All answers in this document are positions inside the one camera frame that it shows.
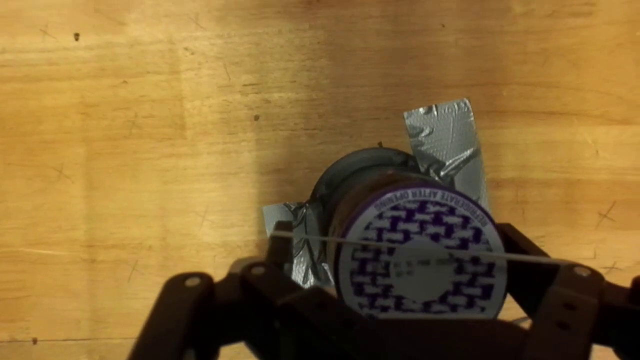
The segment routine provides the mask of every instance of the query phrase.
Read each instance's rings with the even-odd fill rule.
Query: black object
[[[505,251],[545,255],[510,224]],[[640,358],[640,276],[610,284],[581,264],[508,264],[508,291],[530,330],[499,319],[361,318],[322,287],[303,289],[285,271],[290,240],[270,242],[266,261],[222,281],[191,271],[169,278],[129,353],[132,360],[217,358],[246,341],[262,358],[588,358],[592,344]]]

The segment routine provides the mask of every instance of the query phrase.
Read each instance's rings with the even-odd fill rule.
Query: purple and white pattern
[[[447,254],[502,251],[491,220],[458,192],[385,193],[357,215],[346,238],[400,243],[339,247],[337,291],[361,313],[495,315],[502,308],[505,261]]]

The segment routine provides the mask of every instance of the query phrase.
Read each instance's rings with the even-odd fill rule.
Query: wooden surface
[[[260,203],[468,96],[493,215],[640,274],[640,1],[4,0],[0,358],[124,358]],[[246,358],[242,350],[227,358]]]

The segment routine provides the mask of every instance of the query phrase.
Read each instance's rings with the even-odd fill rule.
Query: wooden table
[[[0,7],[0,358],[124,358],[169,274],[224,276],[262,203],[461,96],[497,220],[640,271],[640,1]]]

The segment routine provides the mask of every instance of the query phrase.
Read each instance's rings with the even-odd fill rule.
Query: spool
[[[328,243],[335,291],[365,315],[493,318],[505,296],[505,259],[447,249],[503,251],[473,199],[422,173],[414,155],[370,147],[331,164],[312,193],[319,233],[397,247]]]

